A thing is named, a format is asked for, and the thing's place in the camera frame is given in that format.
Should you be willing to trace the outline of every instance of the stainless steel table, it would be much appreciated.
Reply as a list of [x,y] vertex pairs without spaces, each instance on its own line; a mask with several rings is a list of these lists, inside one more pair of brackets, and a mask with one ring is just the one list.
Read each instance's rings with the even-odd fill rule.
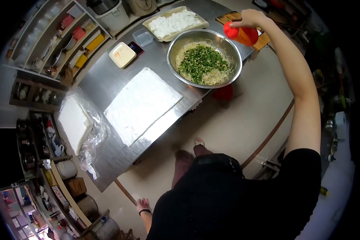
[[[229,8],[211,0],[185,0],[163,7],[161,11],[179,6],[187,6],[209,22],[210,26],[208,29],[224,34],[223,25],[217,22],[215,18],[231,12]],[[118,68],[110,59],[108,55],[109,52],[119,42],[128,44],[134,41],[132,33],[143,27],[142,24],[134,27],[121,37],[117,43],[110,47],[84,76],[79,87],[82,88],[97,108],[99,108],[101,112],[104,112],[121,89],[123,89],[142,68],[149,67],[178,91],[178,93],[182,94],[183,99],[158,119],[144,135],[130,147],[124,145],[118,134],[112,129],[116,137],[110,136],[106,140],[102,150],[97,151],[96,160],[92,163],[97,173],[97,179],[93,180],[92,175],[89,174],[101,192],[116,180],[158,137],[209,91],[209,89],[192,87],[173,75],[168,68],[165,57],[169,43],[154,40],[153,43],[143,47],[145,52],[130,63],[129,66],[125,69]],[[254,52],[252,47],[247,47],[237,42],[235,42],[235,44],[240,51],[243,61]]]

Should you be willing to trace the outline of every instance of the wooden cutting board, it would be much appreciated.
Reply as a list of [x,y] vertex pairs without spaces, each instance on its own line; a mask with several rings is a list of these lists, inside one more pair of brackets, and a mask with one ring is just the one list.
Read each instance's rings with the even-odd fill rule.
[[[226,13],[224,15],[221,15],[221,16],[217,17],[216,21],[221,23],[221,24],[225,24],[227,22],[232,22],[232,20],[234,20],[234,19],[237,20],[237,19],[240,19],[240,18],[241,18],[241,15],[240,15],[239,12],[232,11],[232,12],[229,12],[229,13]],[[259,51],[265,45],[267,45],[270,41],[271,40],[269,39],[269,36],[266,33],[262,33],[259,36],[259,40],[252,46],[254,47],[254,49]]]
[[239,12],[232,11],[232,12],[226,13],[224,15],[221,15],[215,19],[217,22],[225,24],[227,22],[231,22],[233,19],[241,19],[241,15]]

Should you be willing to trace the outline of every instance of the noodle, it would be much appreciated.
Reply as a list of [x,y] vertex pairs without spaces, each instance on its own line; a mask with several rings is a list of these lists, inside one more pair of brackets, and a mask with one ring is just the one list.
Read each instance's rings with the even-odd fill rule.
[[[180,66],[183,63],[183,60],[185,59],[185,57],[187,55],[187,51],[197,48],[198,46],[212,48],[213,50],[216,49],[205,41],[187,43],[185,46],[182,47],[182,49],[180,49],[180,51],[176,55],[176,58],[175,58],[176,70],[180,73],[181,76],[183,76],[183,78],[187,79],[188,81],[194,82],[194,83],[199,83],[199,84],[203,84],[203,85],[217,85],[217,84],[222,84],[222,83],[226,82],[229,79],[231,73],[233,73],[233,67],[229,66],[229,69],[226,68],[227,70],[219,70],[219,69],[217,69],[219,66],[219,64],[218,64],[219,61],[217,61],[216,68],[214,68],[211,71],[206,72],[202,75],[201,83],[195,81],[195,79],[192,78],[190,72],[184,71],[181,69]],[[224,55],[222,55],[221,53],[219,53],[219,55],[228,64],[230,63],[230,61],[228,61],[228,59]]]

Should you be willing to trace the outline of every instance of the metal mixing bowl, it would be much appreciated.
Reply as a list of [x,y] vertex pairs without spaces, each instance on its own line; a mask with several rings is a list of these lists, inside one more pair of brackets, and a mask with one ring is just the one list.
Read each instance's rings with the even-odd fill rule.
[[[188,81],[177,72],[175,58],[179,50],[187,43],[199,41],[206,41],[207,43],[210,43],[214,48],[216,48],[216,50],[218,50],[230,61],[230,64],[233,66],[234,71],[231,77],[226,82],[212,86],[202,85]],[[243,67],[239,50],[233,44],[233,42],[225,36],[207,29],[185,31],[179,34],[175,39],[173,39],[167,51],[167,63],[173,74],[177,76],[178,79],[182,80],[184,83],[198,88],[221,88],[229,85],[236,80]]]

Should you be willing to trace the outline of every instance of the plastic bag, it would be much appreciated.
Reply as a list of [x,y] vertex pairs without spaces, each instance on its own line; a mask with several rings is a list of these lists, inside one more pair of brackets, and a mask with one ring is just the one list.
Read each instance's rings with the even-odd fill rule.
[[[60,106],[60,113],[65,106],[65,104],[74,98],[76,103],[81,106],[84,113],[87,114],[87,117],[93,123],[93,126],[90,132],[86,135],[85,140],[83,141],[81,148],[78,152],[77,158],[80,163],[80,167],[84,171],[89,171],[93,175],[93,179],[97,178],[96,171],[91,166],[91,163],[96,158],[96,151],[101,148],[101,143],[107,138],[109,134],[109,126],[106,123],[107,120],[104,115],[97,109],[97,107],[85,96],[81,88],[75,88],[74,90],[68,91],[65,98],[63,99]],[[62,127],[64,134],[66,134],[66,130],[64,130],[64,126],[60,121],[59,125]]]

